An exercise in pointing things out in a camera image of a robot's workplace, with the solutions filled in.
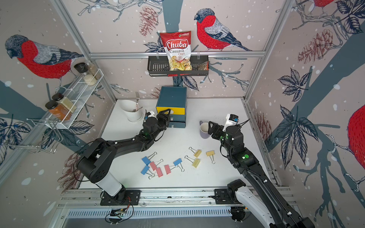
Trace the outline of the yellow spice jar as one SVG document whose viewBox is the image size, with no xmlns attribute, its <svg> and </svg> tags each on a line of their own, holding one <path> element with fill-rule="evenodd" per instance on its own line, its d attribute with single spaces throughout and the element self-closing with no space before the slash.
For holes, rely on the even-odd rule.
<svg viewBox="0 0 365 228">
<path fill-rule="evenodd" d="M 52 96 L 52 99 L 63 105 L 71 113 L 74 113 L 77 109 L 77 106 L 61 93 L 56 93 Z"/>
</svg>

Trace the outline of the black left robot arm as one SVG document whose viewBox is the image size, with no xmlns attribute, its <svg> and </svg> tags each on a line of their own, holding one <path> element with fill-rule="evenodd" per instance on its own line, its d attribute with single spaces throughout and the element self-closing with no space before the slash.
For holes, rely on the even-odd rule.
<svg viewBox="0 0 365 228">
<path fill-rule="evenodd" d="M 171 109 L 163 110 L 157 116 L 153 116 L 151 112 L 146 113 L 143 129 L 133 138 L 119 141 L 96 139 L 83 152 L 76 168 L 110 197 L 122 195 L 124 186 L 109 171 L 113 160 L 126 154 L 148 150 L 158 141 L 158 135 L 167 129 L 170 114 Z"/>
</svg>

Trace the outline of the metal fork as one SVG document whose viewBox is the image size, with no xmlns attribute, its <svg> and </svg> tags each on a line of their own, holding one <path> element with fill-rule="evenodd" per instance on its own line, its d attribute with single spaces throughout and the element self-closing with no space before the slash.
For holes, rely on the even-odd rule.
<svg viewBox="0 0 365 228">
<path fill-rule="evenodd" d="M 139 100 L 140 100 L 140 95 L 138 92 L 136 92 L 136 108 L 134 109 L 134 112 L 137 112 L 139 110 Z"/>
</svg>

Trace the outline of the pink binder clip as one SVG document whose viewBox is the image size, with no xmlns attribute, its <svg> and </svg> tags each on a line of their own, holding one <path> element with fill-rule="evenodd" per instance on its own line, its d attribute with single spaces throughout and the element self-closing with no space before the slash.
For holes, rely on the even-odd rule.
<svg viewBox="0 0 365 228">
<path fill-rule="evenodd" d="M 160 159 L 158 161 L 151 161 L 149 165 L 153 171 L 156 171 L 158 168 L 158 165 L 161 164 L 162 162 L 163 162 L 163 159 Z"/>
<path fill-rule="evenodd" d="M 174 168 L 175 168 L 175 166 L 172 166 L 172 165 L 164 165 L 166 174 L 170 174 L 172 172 L 172 169 L 174 169 Z"/>
<path fill-rule="evenodd" d="M 158 168 L 156 169 L 156 173 L 157 173 L 157 175 L 158 175 L 158 177 L 159 177 L 159 178 L 163 176 L 163 172 L 162 172 L 162 170 L 161 170 L 161 168 L 160 168 L 160 167 L 158 167 Z"/>
</svg>

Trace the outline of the blue binder clip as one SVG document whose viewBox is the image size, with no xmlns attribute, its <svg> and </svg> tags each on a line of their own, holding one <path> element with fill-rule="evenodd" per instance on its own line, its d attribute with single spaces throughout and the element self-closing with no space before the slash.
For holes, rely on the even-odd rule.
<svg viewBox="0 0 365 228">
<path fill-rule="evenodd" d="M 177 160 L 175 160 L 173 162 L 173 169 L 174 168 L 179 168 L 181 172 L 185 171 L 185 169 L 182 166 L 182 159 L 181 158 L 178 158 Z"/>
<path fill-rule="evenodd" d="M 156 174 L 155 174 L 155 173 L 153 173 L 153 172 L 150 170 L 150 166 L 149 166 L 149 165 L 146 165 L 146 166 L 142 169 L 141 174 L 142 174 L 142 175 L 147 175 L 149 180 L 150 180 L 150 179 L 152 179 L 152 178 L 154 178 L 154 177 L 156 176 Z"/>
<path fill-rule="evenodd" d="M 145 165 L 149 165 L 151 163 L 151 159 L 157 155 L 157 152 L 153 152 L 150 156 L 145 156 L 142 158 L 142 161 Z"/>
</svg>

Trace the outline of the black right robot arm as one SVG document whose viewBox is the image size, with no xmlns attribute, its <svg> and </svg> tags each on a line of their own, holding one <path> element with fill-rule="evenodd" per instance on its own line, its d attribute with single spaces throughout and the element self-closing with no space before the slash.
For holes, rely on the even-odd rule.
<svg viewBox="0 0 365 228">
<path fill-rule="evenodd" d="M 209 122 L 208 134 L 220 141 L 231 165 L 255 189 L 255 196 L 240 179 L 227 185 L 230 197 L 243 204 L 265 228 L 312 228 L 310 218 L 302 217 L 283 198 L 265 174 L 255 155 L 245 147 L 239 124 L 224 127 Z"/>
</svg>

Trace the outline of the orange spice jar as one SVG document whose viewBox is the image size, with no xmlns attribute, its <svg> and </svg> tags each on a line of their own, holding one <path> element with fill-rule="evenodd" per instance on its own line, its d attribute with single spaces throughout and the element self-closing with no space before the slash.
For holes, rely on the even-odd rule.
<svg viewBox="0 0 365 228">
<path fill-rule="evenodd" d="M 71 112 L 67 108 L 56 101 L 52 100 L 47 102 L 45 107 L 60 121 L 68 121 L 72 116 Z"/>
</svg>

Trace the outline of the small circuit board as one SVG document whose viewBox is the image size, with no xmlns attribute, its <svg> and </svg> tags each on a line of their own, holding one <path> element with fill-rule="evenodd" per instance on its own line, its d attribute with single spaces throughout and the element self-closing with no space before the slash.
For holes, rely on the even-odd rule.
<svg viewBox="0 0 365 228">
<path fill-rule="evenodd" d="M 111 217 L 123 217 L 128 212 L 127 208 L 124 209 L 112 209 L 110 212 Z"/>
</svg>

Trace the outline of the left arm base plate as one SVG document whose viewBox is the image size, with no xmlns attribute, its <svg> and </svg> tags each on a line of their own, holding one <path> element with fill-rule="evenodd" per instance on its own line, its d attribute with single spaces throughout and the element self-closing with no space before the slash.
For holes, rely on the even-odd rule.
<svg viewBox="0 0 365 228">
<path fill-rule="evenodd" d="M 116 196 L 110 196 L 106 192 L 101 194 L 101 206 L 133 205 L 139 203 L 141 190 L 121 190 Z"/>
</svg>

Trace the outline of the black lid spice jar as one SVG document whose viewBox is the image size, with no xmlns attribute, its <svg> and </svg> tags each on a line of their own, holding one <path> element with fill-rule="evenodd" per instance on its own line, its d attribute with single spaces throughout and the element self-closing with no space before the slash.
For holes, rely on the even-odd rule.
<svg viewBox="0 0 365 228">
<path fill-rule="evenodd" d="M 97 79 L 95 78 L 94 75 L 92 75 L 89 70 L 88 70 L 88 66 L 86 63 L 77 63 L 74 66 L 75 70 L 80 73 L 80 75 L 82 76 L 84 82 L 88 85 L 88 86 L 93 86 L 97 83 Z"/>
</svg>

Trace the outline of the yellow drawer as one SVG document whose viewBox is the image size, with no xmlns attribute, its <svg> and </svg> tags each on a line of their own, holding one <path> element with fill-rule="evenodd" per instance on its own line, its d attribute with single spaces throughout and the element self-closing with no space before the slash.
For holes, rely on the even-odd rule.
<svg viewBox="0 0 365 228">
<path fill-rule="evenodd" d="M 186 109 L 180 107 L 157 107 L 157 112 L 170 112 L 173 115 L 185 115 Z"/>
</svg>

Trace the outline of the teal drawer cabinet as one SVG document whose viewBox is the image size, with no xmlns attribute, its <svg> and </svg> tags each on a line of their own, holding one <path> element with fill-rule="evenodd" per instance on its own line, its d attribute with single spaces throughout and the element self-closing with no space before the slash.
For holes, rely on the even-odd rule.
<svg viewBox="0 0 365 228">
<path fill-rule="evenodd" d="M 180 107 L 185 108 L 187 113 L 187 88 L 163 86 L 157 101 L 157 107 Z"/>
</svg>

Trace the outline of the purple ceramic mug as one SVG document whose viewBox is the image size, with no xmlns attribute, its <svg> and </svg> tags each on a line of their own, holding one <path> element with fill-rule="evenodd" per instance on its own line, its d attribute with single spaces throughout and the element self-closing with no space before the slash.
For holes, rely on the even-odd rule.
<svg viewBox="0 0 365 228">
<path fill-rule="evenodd" d="M 209 123 L 208 122 L 200 121 L 199 122 L 199 125 L 200 125 L 200 136 L 201 136 L 201 138 L 208 139 L 209 137 L 211 137 L 211 135 L 208 134 L 208 131 L 209 131 Z"/>
</svg>

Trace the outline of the yellow binder clip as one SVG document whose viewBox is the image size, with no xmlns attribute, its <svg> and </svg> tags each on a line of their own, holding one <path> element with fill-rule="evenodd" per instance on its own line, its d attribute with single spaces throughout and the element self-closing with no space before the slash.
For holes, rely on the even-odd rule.
<svg viewBox="0 0 365 228">
<path fill-rule="evenodd" d="M 194 157 L 196 158 L 198 158 L 202 153 L 201 149 L 194 149 L 192 147 L 189 147 L 189 150 L 194 154 Z"/>
<path fill-rule="evenodd" d="M 200 164 L 200 162 L 201 162 L 201 160 L 199 159 L 199 158 L 190 158 L 189 156 L 185 156 L 184 157 L 186 160 L 188 160 L 189 162 L 191 162 L 192 163 L 192 166 L 194 167 L 194 168 L 197 168 L 198 167 L 198 165 Z"/>
<path fill-rule="evenodd" d="M 215 155 L 215 151 L 214 150 L 211 150 L 211 151 L 207 151 L 206 152 L 206 156 L 211 159 L 212 164 L 215 164 L 214 155 Z"/>
</svg>

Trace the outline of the teal lower drawer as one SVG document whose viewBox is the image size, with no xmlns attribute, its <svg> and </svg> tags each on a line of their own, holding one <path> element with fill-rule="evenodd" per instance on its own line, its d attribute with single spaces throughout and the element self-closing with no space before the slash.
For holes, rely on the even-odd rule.
<svg viewBox="0 0 365 228">
<path fill-rule="evenodd" d="M 186 127 L 186 115 L 170 115 L 169 128 L 185 128 Z"/>
</svg>

